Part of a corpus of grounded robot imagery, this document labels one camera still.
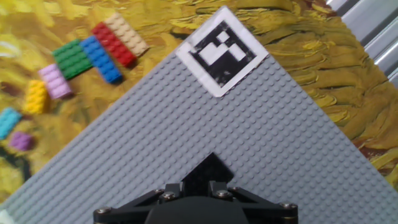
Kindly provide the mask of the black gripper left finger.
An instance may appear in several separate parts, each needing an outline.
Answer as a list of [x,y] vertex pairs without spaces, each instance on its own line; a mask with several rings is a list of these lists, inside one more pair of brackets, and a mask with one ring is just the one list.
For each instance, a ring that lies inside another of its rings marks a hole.
[[167,184],[164,189],[151,190],[119,208],[96,209],[93,212],[93,223],[144,223],[157,205],[182,197],[183,190],[180,184]]

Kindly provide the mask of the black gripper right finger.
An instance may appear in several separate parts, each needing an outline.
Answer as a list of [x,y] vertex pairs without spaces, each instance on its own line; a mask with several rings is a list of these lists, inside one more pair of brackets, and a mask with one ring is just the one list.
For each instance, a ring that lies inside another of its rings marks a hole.
[[290,202],[272,203],[241,187],[226,182],[208,183],[208,196],[237,206],[248,223],[298,224],[298,206]]

